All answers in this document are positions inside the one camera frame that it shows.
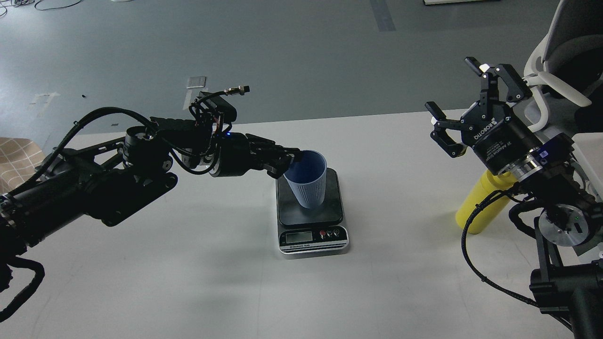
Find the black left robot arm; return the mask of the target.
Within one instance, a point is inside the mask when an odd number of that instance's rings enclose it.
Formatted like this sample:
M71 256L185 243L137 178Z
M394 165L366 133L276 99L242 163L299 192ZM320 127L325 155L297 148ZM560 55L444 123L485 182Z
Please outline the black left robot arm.
M1 290L9 288L13 268L34 273L1 311L1 320L10 318L45 277L43 264L23 258L29 248L82 215L118 225L176 186L178 178L170 171L174 164L193 175L238 177L256 170L278 179L301 161L297 148L231 131L237 111L225 96L247 92L248 86L199 92L188 105L190 120L145 118L101 107L74 122L32 177L1 196ZM80 150L67 148L84 127L110 114L127 115L139 124L124 137Z

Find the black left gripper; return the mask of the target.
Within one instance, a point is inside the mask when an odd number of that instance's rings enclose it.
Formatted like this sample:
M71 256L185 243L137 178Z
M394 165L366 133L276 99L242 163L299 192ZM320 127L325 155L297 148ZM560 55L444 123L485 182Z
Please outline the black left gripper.
M219 139L217 163L210 171L214 178L243 176L252 168L252 155L260 157L256 171L265 171L271 178L280 178L289 170L299 148L284 147L274 141L246 133L226 133Z

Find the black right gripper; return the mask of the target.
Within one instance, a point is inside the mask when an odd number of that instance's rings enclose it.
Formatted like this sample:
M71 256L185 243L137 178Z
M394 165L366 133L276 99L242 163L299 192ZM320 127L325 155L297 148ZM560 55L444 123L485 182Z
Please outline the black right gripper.
M426 102L435 119L431 138L450 157L472 148L491 174L500 175L543 144L511 109L532 92L510 64L480 64L473 56L464 61L481 78L480 99L461 116L462 122L448 119L435 102ZM448 129L460 131L463 143L455 142Z

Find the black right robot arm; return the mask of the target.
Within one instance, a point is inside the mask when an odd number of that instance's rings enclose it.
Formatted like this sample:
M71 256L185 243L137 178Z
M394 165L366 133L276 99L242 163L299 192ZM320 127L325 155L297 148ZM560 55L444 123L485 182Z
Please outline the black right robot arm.
M471 149L492 175L510 174L515 183L495 188L480 199L465 221L461 251L483 283L564 324L576 339L602 337L602 260L566 266L560 247L588 243L602 228L602 204L574 178L573 140L564 133L543 142L536 127L525 125L512 105L536 98L547 86L580 107L591 104L580 91L551 73L520 76L509 64L481 64L472 56L466 64L481 80L480 97L458 120L449 119L435 102L426 109L433 116L431 138L450 157ZM467 251L467 234L474 219L502 197L515 199L510 209L515 227L536 241L539 267L530 274L533 298L507 290L474 266Z

